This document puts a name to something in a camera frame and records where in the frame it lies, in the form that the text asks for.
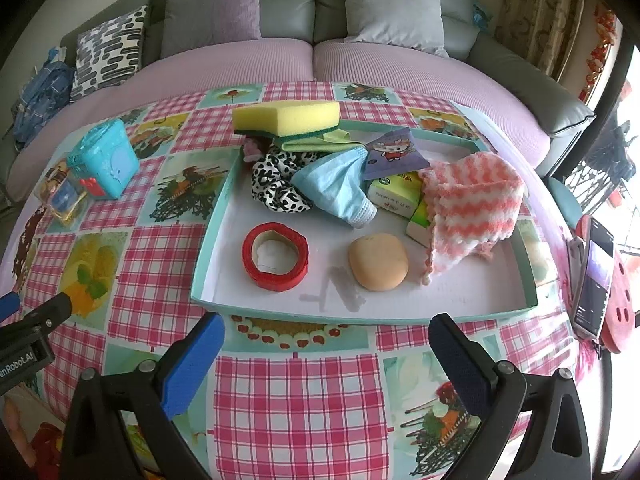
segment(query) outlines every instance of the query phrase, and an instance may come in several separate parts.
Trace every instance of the phone screen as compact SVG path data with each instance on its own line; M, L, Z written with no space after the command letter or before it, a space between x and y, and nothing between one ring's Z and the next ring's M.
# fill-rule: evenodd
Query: phone screen
M613 276L613 235L599 222L591 221L587 269L575 322L599 335Z

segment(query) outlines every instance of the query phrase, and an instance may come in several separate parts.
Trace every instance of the white tray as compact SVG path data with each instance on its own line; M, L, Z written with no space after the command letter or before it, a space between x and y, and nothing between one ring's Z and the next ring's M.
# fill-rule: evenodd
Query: white tray
M352 138L367 142L392 128L384 124L342 121ZM458 160L484 149L478 141L412 130L420 152L430 160ZM529 260L519 231L494 247L487 263L476 256L420 284L425 248L404 234L407 220L378 209L365 228L355 230L328 213L274 213L251 197L250 172L241 162L230 171L203 241L191 296L210 310L269 319L295 319L357 324L428 322L447 312L457 320L513 315L537 305ZM309 246L308 273L285 292L257 286L242 265L241 247L247 233L265 222L280 222L302 234ZM410 260L409 273L388 292L370 292L353 278L348 245L361 236L387 232L398 236Z

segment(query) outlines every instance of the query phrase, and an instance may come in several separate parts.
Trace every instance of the green cloth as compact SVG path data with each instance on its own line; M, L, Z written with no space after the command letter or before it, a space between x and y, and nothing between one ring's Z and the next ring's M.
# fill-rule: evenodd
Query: green cloth
M289 140L290 137L278 137L273 143L283 152L325 152L335 153L362 146L361 142L351 140L348 132L336 129L317 137Z

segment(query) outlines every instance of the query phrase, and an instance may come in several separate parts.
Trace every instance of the screw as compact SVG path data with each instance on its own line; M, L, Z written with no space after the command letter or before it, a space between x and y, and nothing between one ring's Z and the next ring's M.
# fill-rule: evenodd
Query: screw
M562 377L563 379L572 379L574 377L574 375L571 373L571 370L569 370L569 368L558 368L558 373L560 374L560 377Z
M515 370L516 370L516 367L513 366L513 364L508 361L500 361L498 363L498 371L500 373L509 375L509 374L513 374Z
M153 372L156 369L156 362L153 359L147 359L146 361L142 361L138 365L138 370L147 374L149 372Z
M82 371L82 374L80 375L80 377L83 381L88 381L90 379L93 379L94 375L95 375L95 368L87 368L86 370Z

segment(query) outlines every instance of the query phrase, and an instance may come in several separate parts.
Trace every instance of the red tape roll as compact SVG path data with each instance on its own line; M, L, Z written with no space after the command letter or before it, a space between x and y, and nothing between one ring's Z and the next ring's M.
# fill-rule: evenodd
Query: red tape roll
M262 272L256 267L254 257L257 260L257 248L267 240L278 240L289 244L298 252L296 265L286 274L273 274ZM278 222L260 224L249 231L242 242L242 263L247 274L261 288L283 292L295 287L306 275L309 262L309 246L306 238L299 232L288 228Z

